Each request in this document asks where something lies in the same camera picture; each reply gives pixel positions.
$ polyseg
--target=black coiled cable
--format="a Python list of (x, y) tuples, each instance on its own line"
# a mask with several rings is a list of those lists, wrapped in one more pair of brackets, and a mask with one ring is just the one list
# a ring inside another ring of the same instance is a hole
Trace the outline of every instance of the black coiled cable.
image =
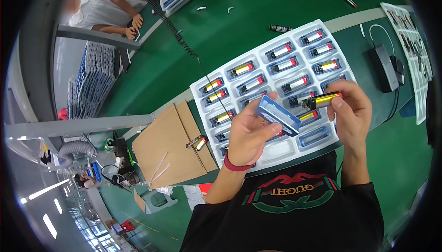
[[(184, 41), (183, 37), (181, 36), (181, 34), (178, 32), (178, 30), (175, 28), (175, 26), (172, 24), (172, 22), (170, 22), (170, 20), (164, 15), (163, 11), (161, 9), (159, 9), (157, 7), (157, 5), (155, 5), (153, 0), (146, 0), (151, 6), (152, 9), (155, 13), (158, 13), (158, 15), (160, 16), (160, 18), (163, 20), (163, 22), (169, 27), (170, 31), (172, 32), (173, 36), (175, 37), (176, 41), (183, 47), (183, 49), (191, 56), (191, 57), (196, 57), (199, 67), (201, 68), (202, 72), (204, 73), (205, 77), (207, 78), (207, 81), (209, 82), (209, 84), (212, 86), (212, 91), (213, 93), (216, 95), (217, 92), (215, 91), (215, 88), (213, 87), (212, 83), (210, 82), (209, 77), (207, 76), (207, 73), (204, 71), (204, 69), (201, 66), (201, 62), (199, 61), (199, 56), (196, 54), (196, 52), (194, 52), (189, 45), (187, 45), (187, 43)], [(227, 115), (229, 116), (230, 120), (232, 120), (232, 118), (230, 117), (229, 113), (227, 112), (227, 109), (225, 108), (224, 104), (222, 103), (221, 99), (217, 96), (219, 102), (221, 103), (222, 107), (224, 108), (224, 111), (227, 113)]]

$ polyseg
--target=hand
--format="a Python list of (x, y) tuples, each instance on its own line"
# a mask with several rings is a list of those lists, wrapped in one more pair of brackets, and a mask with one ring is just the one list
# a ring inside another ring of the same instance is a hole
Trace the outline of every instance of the hand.
[(143, 25), (143, 17), (141, 17), (140, 13), (137, 13), (132, 17), (132, 26), (135, 30), (139, 30)]
[(365, 139), (371, 122), (371, 102), (364, 91), (354, 82), (336, 81), (329, 84), (326, 92), (340, 91), (343, 99), (334, 97), (327, 107), (329, 120), (334, 120), (340, 141), (354, 150), (365, 148)]
[[(275, 100), (277, 94), (273, 92), (268, 96)], [(261, 157), (266, 141), (282, 130), (279, 123), (269, 124), (255, 114), (260, 101), (251, 101), (232, 121), (228, 155), (235, 166), (255, 163)]]
[(135, 31), (135, 29), (133, 27), (130, 27), (130, 28), (126, 28), (124, 30), (124, 34), (126, 35), (127, 39), (134, 40), (137, 32)]

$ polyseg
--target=green workbench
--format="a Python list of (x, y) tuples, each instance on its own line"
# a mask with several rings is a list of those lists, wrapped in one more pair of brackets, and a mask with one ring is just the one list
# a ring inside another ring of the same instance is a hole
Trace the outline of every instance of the green workbench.
[[(298, 27), (317, 18), (328, 21), (354, 12), (378, 8), (380, 2), (402, 5), (404, 0), (354, 0), (358, 7), (350, 7), (343, 0), (192, 0), (170, 19), (175, 27), (182, 30), (190, 47), (198, 53), (204, 70), (209, 73), (236, 56), (276, 37), (278, 33), (268, 30), (269, 24)], [(199, 6), (207, 9), (196, 12)], [(234, 6), (232, 14), (227, 8)], [(143, 10), (145, 25), (152, 25), (158, 19), (150, 9)], [(386, 18), (363, 24), (366, 38), (362, 37), (359, 25), (333, 34), (349, 62), (356, 81), (372, 101), (373, 116), (370, 129), (381, 124), (394, 106), (394, 93), (384, 94), (379, 90), (376, 75), (371, 68), (366, 51), (373, 47), (368, 28), (378, 23), (388, 31), (395, 46), (395, 54), (405, 65), (406, 85), (400, 88), (398, 109), (412, 98), (413, 89), (408, 73), (405, 55), (399, 40)], [(376, 44), (383, 43), (389, 53), (390, 40), (380, 28), (372, 29)], [(194, 81), (202, 78), (195, 59), (191, 58), (162, 23), (133, 56), (127, 74), (118, 78), (100, 112), (100, 116), (122, 116), (151, 113), (169, 100), (188, 89)], [(201, 118), (194, 101), (188, 103), (194, 118), (204, 134)], [(340, 147), (337, 142), (312, 154), (287, 163), (248, 173), (256, 176), (290, 167), (311, 160)], [(218, 170), (183, 184), (213, 182)]]

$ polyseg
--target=stool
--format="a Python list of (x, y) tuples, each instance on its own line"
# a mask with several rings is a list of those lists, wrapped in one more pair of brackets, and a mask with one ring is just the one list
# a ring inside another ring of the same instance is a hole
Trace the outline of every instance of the stool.
[(124, 233), (127, 233), (127, 232), (130, 232), (132, 230), (135, 230), (135, 226), (130, 224), (129, 219), (121, 224), (121, 228), (123, 228), (123, 232)]
[[(156, 200), (156, 198), (153, 197), (153, 195), (155, 195), (155, 194), (163, 195), (165, 200), (160, 201), (160, 202), (157, 201), (157, 203), (154, 205), (152, 203), (152, 198), (154, 198)], [(145, 201), (144, 212), (146, 214), (153, 214), (153, 213), (159, 212), (159, 211), (163, 210), (164, 208), (170, 207), (170, 206), (178, 203), (178, 200), (171, 199), (170, 195), (160, 193), (157, 190), (153, 190), (147, 194), (143, 193), (140, 196)]]

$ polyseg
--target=red wristband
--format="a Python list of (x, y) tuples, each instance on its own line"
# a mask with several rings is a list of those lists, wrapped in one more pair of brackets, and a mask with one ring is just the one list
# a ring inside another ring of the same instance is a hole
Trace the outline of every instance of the red wristband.
[(253, 164), (248, 166), (235, 166), (234, 164), (230, 163), (229, 157), (227, 157), (228, 153), (225, 154), (224, 157), (224, 166), (234, 172), (243, 172), (245, 170), (248, 170), (249, 168), (253, 167)]

